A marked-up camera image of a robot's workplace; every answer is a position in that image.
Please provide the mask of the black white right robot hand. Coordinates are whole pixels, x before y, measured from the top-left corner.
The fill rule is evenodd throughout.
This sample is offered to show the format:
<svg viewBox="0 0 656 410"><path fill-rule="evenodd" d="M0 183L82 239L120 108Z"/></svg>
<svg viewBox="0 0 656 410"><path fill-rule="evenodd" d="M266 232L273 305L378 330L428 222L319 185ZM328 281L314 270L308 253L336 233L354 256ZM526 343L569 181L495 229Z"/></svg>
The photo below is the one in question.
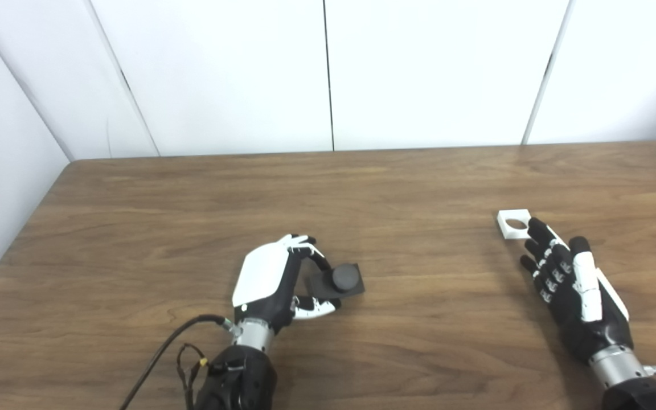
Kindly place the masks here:
<svg viewBox="0 0 656 410"><path fill-rule="evenodd" d="M599 270L583 236L563 241L536 217L528 221L522 267L549 309L560 340L583 363L605 348L634 347L629 312Z"/></svg>

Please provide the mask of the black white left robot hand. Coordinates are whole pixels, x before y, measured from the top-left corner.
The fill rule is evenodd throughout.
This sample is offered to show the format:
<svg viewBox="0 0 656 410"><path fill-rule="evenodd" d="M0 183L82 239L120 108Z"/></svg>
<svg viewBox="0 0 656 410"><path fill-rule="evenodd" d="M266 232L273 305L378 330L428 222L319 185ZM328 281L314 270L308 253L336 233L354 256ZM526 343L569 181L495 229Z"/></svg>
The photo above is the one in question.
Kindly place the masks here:
<svg viewBox="0 0 656 410"><path fill-rule="evenodd" d="M311 236L288 234L248 252L232 295L235 322L262 320L279 334L295 319L315 319L340 309L338 299L295 293L303 260L312 260L323 272L331 268L316 244Z"/></svg>

